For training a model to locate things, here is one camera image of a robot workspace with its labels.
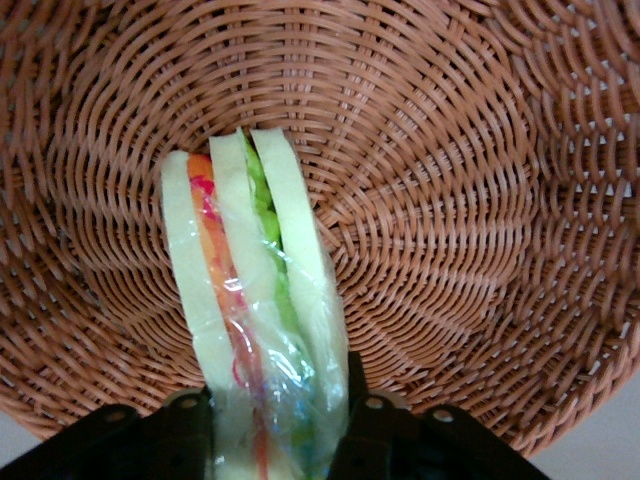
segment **black metal bracket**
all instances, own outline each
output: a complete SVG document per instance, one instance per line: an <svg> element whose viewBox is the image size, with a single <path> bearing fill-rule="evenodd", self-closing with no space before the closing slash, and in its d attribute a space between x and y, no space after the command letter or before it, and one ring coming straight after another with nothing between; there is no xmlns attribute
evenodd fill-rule
<svg viewBox="0 0 640 480"><path fill-rule="evenodd" d="M329 480L549 480L465 411L440 405L421 418L370 394L350 356L351 416Z"/></svg>
<svg viewBox="0 0 640 480"><path fill-rule="evenodd" d="M359 354L349 368L350 424L329 480L548 480L463 410L441 405L417 418L369 392ZM178 392L144 419L125 405L102 407L0 470L0 480L211 480L213 412L206 389Z"/></svg>
<svg viewBox="0 0 640 480"><path fill-rule="evenodd" d="M0 480L206 480L213 409L187 392L147 418L107 405L0 470Z"/></svg>

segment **sandwich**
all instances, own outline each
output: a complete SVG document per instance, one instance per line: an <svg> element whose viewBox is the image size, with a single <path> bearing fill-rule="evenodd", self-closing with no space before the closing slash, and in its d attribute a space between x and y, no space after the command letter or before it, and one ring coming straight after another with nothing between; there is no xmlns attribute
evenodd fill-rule
<svg viewBox="0 0 640 480"><path fill-rule="evenodd" d="M347 421L331 264L283 132L209 139L162 164L169 252L215 404L215 478L324 478Z"/></svg>

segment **plastic wrap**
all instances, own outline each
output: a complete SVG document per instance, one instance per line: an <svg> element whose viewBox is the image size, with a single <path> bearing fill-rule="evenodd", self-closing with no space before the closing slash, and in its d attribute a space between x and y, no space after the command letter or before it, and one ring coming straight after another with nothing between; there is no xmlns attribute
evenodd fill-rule
<svg viewBox="0 0 640 480"><path fill-rule="evenodd" d="M279 131L252 136L259 159L239 131L211 139L213 162L174 152L162 171L174 274L215 404L214 475L324 478L347 421L342 305L293 150Z"/></svg>

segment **bolt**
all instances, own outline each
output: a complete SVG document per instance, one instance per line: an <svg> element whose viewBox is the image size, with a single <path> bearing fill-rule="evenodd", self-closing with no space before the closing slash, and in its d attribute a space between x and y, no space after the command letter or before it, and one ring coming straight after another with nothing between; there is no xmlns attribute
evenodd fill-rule
<svg viewBox="0 0 640 480"><path fill-rule="evenodd" d="M122 410L116 410L114 412L107 413L104 416L104 419L107 423L116 423L124 420L125 418L127 418L127 414Z"/></svg>
<svg viewBox="0 0 640 480"><path fill-rule="evenodd" d="M433 418L443 423L451 423L453 422L453 415L447 410L440 408L433 412Z"/></svg>
<svg viewBox="0 0 640 480"><path fill-rule="evenodd" d="M195 398L185 398L180 402L180 407L184 409L193 408L197 404L198 404L198 401Z"/></svg>
<svg viewBox="0 0 640 480"><path fill-rule="evenodd" d="M371 397L367 400L367 407L374 410L380 410L382 407L384 407L384 402L380 398Z"/></svg>

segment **plastic bag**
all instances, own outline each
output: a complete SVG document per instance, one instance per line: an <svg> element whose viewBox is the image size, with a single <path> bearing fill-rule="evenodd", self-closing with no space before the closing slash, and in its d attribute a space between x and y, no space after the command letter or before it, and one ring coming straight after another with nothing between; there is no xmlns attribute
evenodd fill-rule
<svg viewBox="0 0 640 480"><path fill-rule="evenodd" d="M324 478L347 421L342 305L295 154L280 131L252 134L259 158L238 131L211 140L213 164L174 152L162 170L174 273L215 402L214 475Z"/></svg>

